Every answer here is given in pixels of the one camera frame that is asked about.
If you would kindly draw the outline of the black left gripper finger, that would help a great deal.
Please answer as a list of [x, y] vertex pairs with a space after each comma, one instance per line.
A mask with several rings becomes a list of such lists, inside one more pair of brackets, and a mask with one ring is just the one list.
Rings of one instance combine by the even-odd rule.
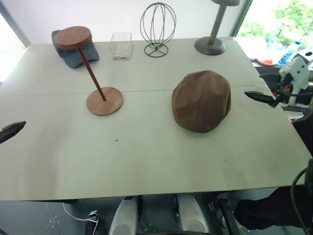
[[14, 122], [0, 131], [0, 143], [3, 143], [18, 134], [26, 125], [26, 121]]

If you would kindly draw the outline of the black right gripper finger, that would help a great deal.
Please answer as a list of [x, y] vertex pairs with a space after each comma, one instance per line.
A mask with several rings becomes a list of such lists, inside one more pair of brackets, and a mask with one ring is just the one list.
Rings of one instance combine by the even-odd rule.
[[278, 73], [267, 72], [267, 73], [261, 74], [259, 77], [268, 82], [280, 82], [281, 81], [281, 76]]
[[278, 100], [257, 91], [245, 91], [244, 94], [255, 101], [268, 104], [270, 107], [276, 107], [278, 105]]

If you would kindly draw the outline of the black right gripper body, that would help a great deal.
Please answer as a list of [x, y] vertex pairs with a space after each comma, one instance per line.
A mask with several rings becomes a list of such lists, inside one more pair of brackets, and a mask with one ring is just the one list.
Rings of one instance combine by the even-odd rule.
[[278, 93], [288, 100], [288, 104], [296, 104], [299, 95], [299, 87], [295, 84], [295, 80], [291, 73], [287, 73], [284, 77], [280, 77], [278, 83]]

